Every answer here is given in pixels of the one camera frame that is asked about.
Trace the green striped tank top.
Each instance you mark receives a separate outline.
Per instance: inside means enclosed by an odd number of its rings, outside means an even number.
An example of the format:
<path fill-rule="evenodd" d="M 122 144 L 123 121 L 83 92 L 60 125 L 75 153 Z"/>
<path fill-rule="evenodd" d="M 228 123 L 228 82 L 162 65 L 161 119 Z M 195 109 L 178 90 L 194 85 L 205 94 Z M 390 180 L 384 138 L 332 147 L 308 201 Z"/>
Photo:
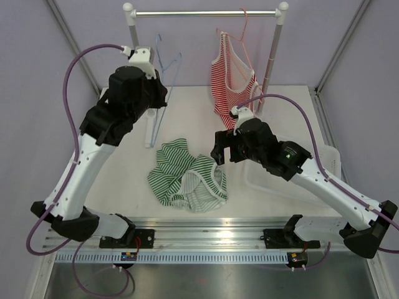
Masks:
<path fill-rule="evenodd" d="M 191 155 L 184 138 L 162 144 L 147 179 L 163 206 L 205 213 L 228 200 L 225 172 L 209 156 Z"/>

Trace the blue wire hanger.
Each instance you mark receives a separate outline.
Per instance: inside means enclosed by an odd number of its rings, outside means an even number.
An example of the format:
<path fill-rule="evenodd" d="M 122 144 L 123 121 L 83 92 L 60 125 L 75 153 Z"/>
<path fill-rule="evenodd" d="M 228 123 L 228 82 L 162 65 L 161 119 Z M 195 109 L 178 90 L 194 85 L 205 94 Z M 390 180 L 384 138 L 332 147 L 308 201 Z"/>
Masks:
<path fill-rule="evenodd" d="M 171 69 L 175 68 L 175 74 L 173 76 L 173 80 L 171 82 L 171 85 L 166 88 L 166 93 L 163 96 L 164 99 L 164 105 L 161 108 L 157 108 L 154 110 L 155 112 L 155 119 L 153 121 L 153 127 L 151 131 L 151 137 L 150 137 L 150 148 L 153 148 L 156 144 L 156 139 L 158 138 L 158 134 L 160 131 L 161 123 L 163 121 L 163 118 L 165 116 L 165 112 L 167 109 L 167 104 L 170 101 L 172 91 L 175 86 L 176 79 L 178 77 L 178 73 L 180 71 L 181 63 L 182 63 L 182 54 L 181 52 L 177 53 L 177 55 L 172 58 L 169 62 L 164 63 L 160 54 L 160 43 L 162 42 L 161 35 L 158 34 L 156 39 L 155 39 L 155 53 L 156 57 L 158 59 L 158 63 L 160 65 L 160 81 L 163 83 L 165 74 Z"/>

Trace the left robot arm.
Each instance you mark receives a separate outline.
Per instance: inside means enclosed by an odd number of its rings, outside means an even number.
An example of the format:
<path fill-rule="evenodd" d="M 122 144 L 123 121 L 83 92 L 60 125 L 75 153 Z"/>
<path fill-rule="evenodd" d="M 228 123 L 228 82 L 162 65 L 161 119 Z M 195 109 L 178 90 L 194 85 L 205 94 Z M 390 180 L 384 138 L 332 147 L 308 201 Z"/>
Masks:
<path fill-rule="evenodd" d="M 154 66 L 119 67 L 108 79 L 108 89 L 80 125 L 78 153 L 60 178 L 55 193 L 36 201 L 31 212 L 59 235 L 77 242 L 105 237 L 112 245 L 131 246 L 135 224 L 121 214 L 102 214 L 85 206 L 99 171 L 123 137 L 149 109 L 166 106 L 167 89 Z"/>

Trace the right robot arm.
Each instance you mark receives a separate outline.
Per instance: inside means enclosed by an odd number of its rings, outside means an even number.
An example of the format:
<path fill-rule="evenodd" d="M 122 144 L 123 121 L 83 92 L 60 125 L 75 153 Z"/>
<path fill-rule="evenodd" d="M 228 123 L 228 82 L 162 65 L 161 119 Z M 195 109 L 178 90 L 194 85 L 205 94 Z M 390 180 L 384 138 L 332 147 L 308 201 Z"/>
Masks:
<path fill-rule="evenodd" d="M 245 121 L 237 130 L 217 131 L 211 157 L 218 165 L 251 160 L 271 175 L 292 182 L 321 199 L 341 215 L 337 222 L 294 215 L 283 231 L 291 247 L 314 240 L 341 242 L 360 257 L 372 259 L 392 226 L 395 203 L 378 202 L 354 190 L 317 164 L 312 154 L 293 141 L 279 141 L 269 125 L 258 118 Z"/>

